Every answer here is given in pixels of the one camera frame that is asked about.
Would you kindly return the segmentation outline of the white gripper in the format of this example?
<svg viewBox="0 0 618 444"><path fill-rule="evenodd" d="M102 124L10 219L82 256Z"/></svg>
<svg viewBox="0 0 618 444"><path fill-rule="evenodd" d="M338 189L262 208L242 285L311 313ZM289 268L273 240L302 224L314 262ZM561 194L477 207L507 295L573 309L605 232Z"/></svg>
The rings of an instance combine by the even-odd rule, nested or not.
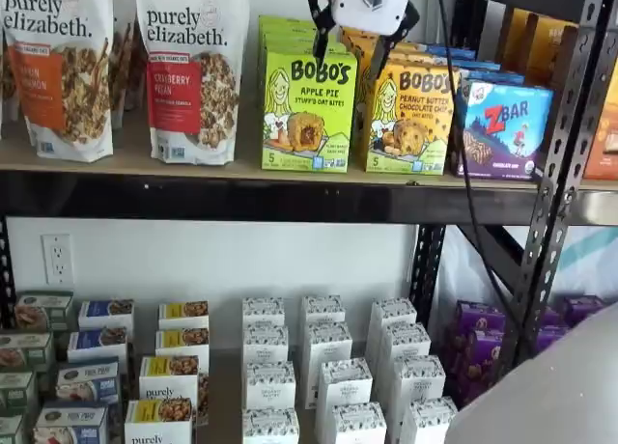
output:
<svg viewBox="0 0 618 444"><path fill-rule="evenodd" d="M395 46L416 25L420 15L409 0L307 0L316 27L313 56L322 62L328 34L335 26L363 30L378 37L371 60L371 78L379 78Z"/></svg>

